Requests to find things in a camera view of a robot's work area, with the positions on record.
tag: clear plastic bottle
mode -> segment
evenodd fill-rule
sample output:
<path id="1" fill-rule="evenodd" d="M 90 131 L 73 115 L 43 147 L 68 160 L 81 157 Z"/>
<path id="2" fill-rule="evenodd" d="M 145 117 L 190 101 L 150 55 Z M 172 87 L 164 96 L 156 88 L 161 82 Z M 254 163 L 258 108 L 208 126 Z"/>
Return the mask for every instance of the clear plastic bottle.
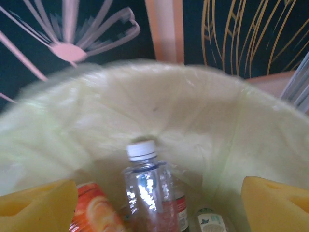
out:
<path id="1" fill-rule="evenodd" d="M 200 208 L 195 215 L 196 228 L 201 232 L 235 232 L 227 217 L 210 208 Z"/>
<path id="2" fill-rule="evenodd" d="M 156 160 L 155 142 L 131 144 L 127 153 L 133 164 L 124 170 L 132 230 L 178 232 L 172 177 L 168 164 Z"/>

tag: small bottle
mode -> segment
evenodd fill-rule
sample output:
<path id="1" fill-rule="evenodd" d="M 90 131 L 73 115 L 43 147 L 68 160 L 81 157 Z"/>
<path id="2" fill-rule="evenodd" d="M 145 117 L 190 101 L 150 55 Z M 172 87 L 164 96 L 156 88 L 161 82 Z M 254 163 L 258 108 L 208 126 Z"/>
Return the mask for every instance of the small bottle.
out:
<path id="1" fill-rule="evenodd" d="M 130 220 L 135 232 L 178 232 L 178 212 L 169 165 L 157 161 L 153 140 L 127 147 L 124 170 Z"/>
<path id="2" fill-rule="evenodd" d="M 173 178 L 173 183 L 174 183 L 175 198 L 178 210 L 179 228 L 181 232 L 189 232 L 187 204 L 185 201 L 183 185 L 177 178 Z"/>
<path id="3" fill-rule="evenodd" d="M 209 208 L 201 208 L 196 213 L 195 224 L 201 232 L 235 232 L 228 218 Z"/>

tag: wall mural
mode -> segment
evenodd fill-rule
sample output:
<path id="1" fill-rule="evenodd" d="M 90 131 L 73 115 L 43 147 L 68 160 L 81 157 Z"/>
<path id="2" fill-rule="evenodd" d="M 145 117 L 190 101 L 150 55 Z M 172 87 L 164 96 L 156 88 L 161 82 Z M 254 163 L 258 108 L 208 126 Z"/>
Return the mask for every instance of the wall mural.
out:
<path id="1" fill-rule="evenodd" d="M 1 0 L 0 15 L 0 109 L 70 65 L 155 58 L 142 0 Z"/>
<path id="2" fill-rule="evenodd" d="M 186 64 L 252 77 L 295 70 L 309 51 L 308 0 L 183 0 Z"/>

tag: white bottle cap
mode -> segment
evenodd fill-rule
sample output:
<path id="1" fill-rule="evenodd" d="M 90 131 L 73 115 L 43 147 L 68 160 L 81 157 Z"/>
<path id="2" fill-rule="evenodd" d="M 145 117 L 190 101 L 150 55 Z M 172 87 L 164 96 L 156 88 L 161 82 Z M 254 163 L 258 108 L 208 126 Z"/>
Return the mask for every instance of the white bottle cap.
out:
<path id="1" fill-rule="evenodd" d="M 133 162 L 147 160 L 157 156 L 154 140 L 130 144 L 126 147 L 126 150 L 130 161 Z"/>

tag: pale green plastic bag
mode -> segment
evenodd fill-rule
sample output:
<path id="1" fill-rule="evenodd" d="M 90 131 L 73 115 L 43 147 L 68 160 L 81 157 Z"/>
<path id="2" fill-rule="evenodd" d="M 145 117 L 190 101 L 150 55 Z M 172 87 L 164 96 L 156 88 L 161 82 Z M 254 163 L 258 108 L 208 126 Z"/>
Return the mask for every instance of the pale green plastic bag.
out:
<path id="1" fill-rule="evenodd" d="M 26 173 L 11 191 L 91 179 L 119 208 L 126 145 L 145 136 L 181 170 L 188 206 L 199 203 L 195 191 L 203 193 L 240 232 L 249 231 L 245 176 L 309 189 L 309 119 L 222 72 L 130 62 L 80 65 L 50 79 L 26 89 L 0 118 L 0 162 Z"/>

